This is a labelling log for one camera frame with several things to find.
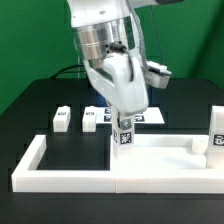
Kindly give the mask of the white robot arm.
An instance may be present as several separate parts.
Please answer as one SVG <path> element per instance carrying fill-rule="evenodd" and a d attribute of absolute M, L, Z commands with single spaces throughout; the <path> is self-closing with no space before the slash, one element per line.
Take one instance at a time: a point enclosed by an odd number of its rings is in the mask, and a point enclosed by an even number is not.
<path fill-rule="evenodd" d="M 113 124 L 133 127 L 133 116 L 149 104 L 146 87 L 164 89 L 171 72 L 146 59 L 137 7 L 183 0 L 67 0 L 74 45 L 92 87 L 107 101 Z"/>

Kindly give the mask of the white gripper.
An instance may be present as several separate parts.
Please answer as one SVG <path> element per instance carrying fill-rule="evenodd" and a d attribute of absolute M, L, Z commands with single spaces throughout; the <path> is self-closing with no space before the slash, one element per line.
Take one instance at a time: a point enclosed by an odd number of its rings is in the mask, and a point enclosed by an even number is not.
<path fill-rule="evenodd" d="M 132 57 L 134 78 L 130 80 L 130 67 L 127 54 L 113 53 L 103 60 L 103 70 L 112 76 L 112 80 L 101 76 L 91 68 L 87 60 L 84 65 L 92 87 L 122 115 L 130 116 L 144 112 L 149 104 L 146 85 L 139 61 Z M 132 127 L 130 118 L 121 119 L 119 128 L 128 130 Z"/>

